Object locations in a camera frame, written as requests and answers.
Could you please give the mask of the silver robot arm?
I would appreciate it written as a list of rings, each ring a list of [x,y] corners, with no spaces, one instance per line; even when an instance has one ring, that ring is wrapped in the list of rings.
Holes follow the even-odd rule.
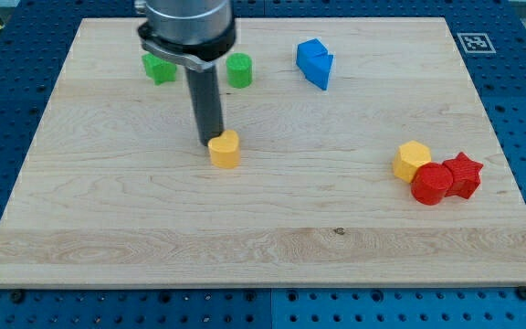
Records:
[[[237,38],[230,0],[136,0],[146,21],[138,29],[142,48],[184,67],[202,145],[221,135],[224,119],[216,62]]]

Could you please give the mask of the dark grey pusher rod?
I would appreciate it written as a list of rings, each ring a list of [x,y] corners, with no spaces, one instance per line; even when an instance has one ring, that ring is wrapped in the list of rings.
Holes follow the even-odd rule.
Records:
[[[198,140],[203,146],[224,131],[224,118],[216,67],[202,72],[186,69],[185,75],[193,105]]]

